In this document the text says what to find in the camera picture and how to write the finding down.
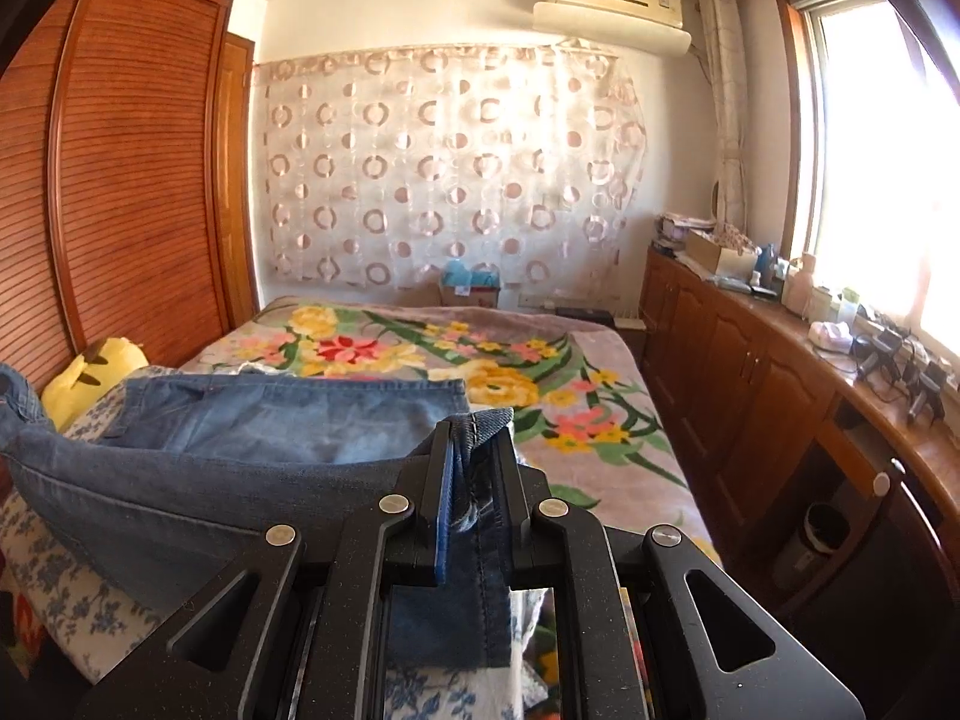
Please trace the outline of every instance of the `blue denim jeans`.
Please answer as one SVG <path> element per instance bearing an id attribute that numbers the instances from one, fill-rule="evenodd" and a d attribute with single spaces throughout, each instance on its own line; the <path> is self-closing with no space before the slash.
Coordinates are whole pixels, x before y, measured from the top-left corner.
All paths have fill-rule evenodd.
<path id="1" fill-rule="evenodd" d="M 449 668 L 509 661 L 508 589 L 485 445 L 510 410 L 467 413 L 461 381 L 343 381 L 262 373 L 128 379 L 97 442 L 57 434 L 0 365 L 0 454 L 16 488 L 82 560 L 171 613 L 275 523 L 335 522 L 388 493 L 434 425 L 454 424 L 445 583 L 400 587 L 390 657 Z"/>

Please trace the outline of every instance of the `sheer curtain with circles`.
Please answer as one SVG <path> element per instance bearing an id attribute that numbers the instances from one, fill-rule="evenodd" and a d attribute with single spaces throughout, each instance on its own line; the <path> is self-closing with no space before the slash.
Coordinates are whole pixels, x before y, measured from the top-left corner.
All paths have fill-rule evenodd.
<path id="1" fill-rule="evenodd" d="M 318 294 L 411 290 L 451 259 L 537 295 L 616 300 L 646 129 L 617 57 L 429 46 L 254 74 L 254 232 Z"/>

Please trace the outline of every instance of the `yellow plush toy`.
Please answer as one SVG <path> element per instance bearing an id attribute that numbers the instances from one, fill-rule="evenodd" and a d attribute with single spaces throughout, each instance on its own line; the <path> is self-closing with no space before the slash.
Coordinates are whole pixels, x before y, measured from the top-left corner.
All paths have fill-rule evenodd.
<path id="1" fill-rule="evenodd" d="M 143 351 L 126 338 L 107 338 L 78 355 L 40 396 L 56 429 L 64 432 L 127 374 L 146 367 Z"/>

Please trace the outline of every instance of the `window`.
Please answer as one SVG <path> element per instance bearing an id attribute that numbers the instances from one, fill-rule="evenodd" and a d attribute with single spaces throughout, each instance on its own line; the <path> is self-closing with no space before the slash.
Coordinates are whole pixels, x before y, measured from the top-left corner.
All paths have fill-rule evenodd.
<path id="1" fill-rule="evenodd" d="M 960 370 L 960 105 L 886 0 L 787 11 L 801 121 L 784 240 Z"/>

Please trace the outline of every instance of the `cardboard box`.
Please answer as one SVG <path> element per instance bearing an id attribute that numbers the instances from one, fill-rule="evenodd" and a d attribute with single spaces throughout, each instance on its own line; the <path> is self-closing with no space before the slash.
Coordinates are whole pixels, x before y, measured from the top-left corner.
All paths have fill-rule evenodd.
<path id="1" fill-rule="evenodd" d="M 750 274 L 757 264 L 755 250 L 722 247 L 696 230 L 686 236 L 686 253 L 712 274 L 743 281 L 750 281 Z"/>
<path id="2" fill-rule="evenodd" d="M 440 305 L 496 308 L 496 303 L 500 300 L 499 287 L 470 287 L 469 295 L 458 295 L 457 289 L 453 286 L 440 285 Z"/>

